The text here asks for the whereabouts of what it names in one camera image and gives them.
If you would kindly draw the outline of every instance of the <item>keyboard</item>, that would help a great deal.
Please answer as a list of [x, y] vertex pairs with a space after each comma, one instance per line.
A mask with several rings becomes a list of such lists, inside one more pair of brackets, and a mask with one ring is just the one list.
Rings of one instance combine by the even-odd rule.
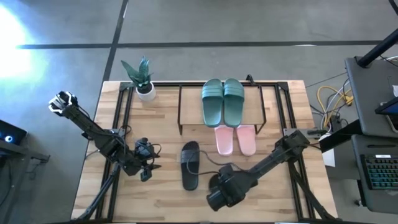
[[361, 155], [366, 182], [371, 190], [398, 190], [398, 156]]

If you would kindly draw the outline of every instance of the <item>blue light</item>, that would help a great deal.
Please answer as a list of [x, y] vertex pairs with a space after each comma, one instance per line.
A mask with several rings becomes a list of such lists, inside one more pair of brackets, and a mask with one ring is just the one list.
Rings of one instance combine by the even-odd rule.
[[6, 142], [12, 142], [12, 137], [11, 136], [6, 136], [4, 138], [4, 140], [6, 140]]

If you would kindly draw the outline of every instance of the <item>white pot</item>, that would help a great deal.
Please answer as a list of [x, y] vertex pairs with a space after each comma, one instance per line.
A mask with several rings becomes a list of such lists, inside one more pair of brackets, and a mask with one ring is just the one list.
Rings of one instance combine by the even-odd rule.
[[151, 89], [151, 91], [149, 93], [142, 94], [142, 93], [138, 92], [138, 89], [136, 88], [136, 93], [138, 94], [139, 98], [142, 101], [151, 101], [156, 96], [155, 86], [154, 86], [154, 84], [152, 82], [150, 84], [152, 85], [152, 89]]

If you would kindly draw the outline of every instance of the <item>white paper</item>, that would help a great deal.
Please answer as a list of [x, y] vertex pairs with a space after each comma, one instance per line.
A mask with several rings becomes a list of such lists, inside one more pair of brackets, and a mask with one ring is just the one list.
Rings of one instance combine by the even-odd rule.
[[398, 97], [398, 86], [393, 85], [392, 89], [394, 90], [394, 96]]
[[[326, 133], [326, 134], [322, 135], [319, 138], [319, 141], [321, 141], [322, 139], [324, 139], [328, 136], [330, 136], [330, 133]], [[322, 157], [323, 157], [323, 163], [325, 163], [326, 166], [336, 167], [335, 149], [330, 149], [329, 151], [322, 153]]]

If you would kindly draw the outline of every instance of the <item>slipper strap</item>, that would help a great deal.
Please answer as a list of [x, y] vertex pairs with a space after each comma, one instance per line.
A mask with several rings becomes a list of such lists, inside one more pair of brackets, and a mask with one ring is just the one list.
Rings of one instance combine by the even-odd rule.
[[227, 95], [240, 96], [241, 98], [244, 98], [244, 90], [241, 86], [235, 87], [231, 85], [226, 85], [224, 88], [224, 96]]
[[201, 97], [206, 98], [209, 96], [223, 97], [223, 87], [222, 86], [204, 86], [201, 91]]
[[199, 162], [198, 150], [197, 149], [187, 149], [187, 150], [183, 150], [181, 152], [181, 163], [182, 164], [187, 163], [192, 154], [195, 154], [195, 155], [192, 156], [192, 158], [189, 162]]

